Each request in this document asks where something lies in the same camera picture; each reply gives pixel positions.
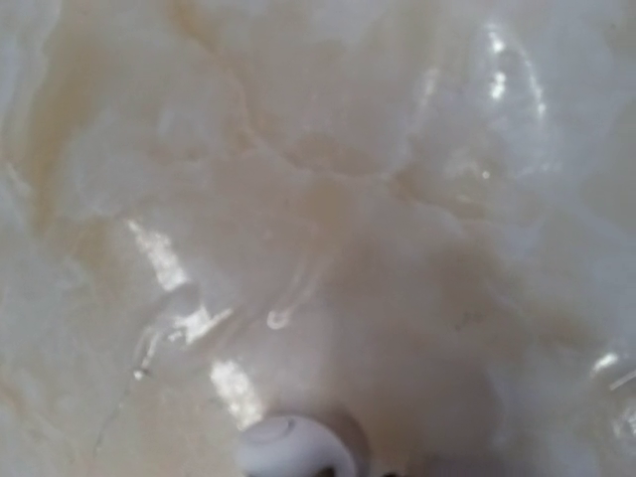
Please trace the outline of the white earbud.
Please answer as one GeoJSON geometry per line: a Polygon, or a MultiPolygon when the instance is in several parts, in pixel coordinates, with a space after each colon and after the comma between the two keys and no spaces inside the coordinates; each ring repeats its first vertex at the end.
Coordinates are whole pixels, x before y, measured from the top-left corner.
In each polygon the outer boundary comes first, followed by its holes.
{"type": "Polygon", "coordinates": [[[236,462],[247,476],[358,476],[354,453],[328,426],[299,415],[277,415],[246,428],[236,462]]]}

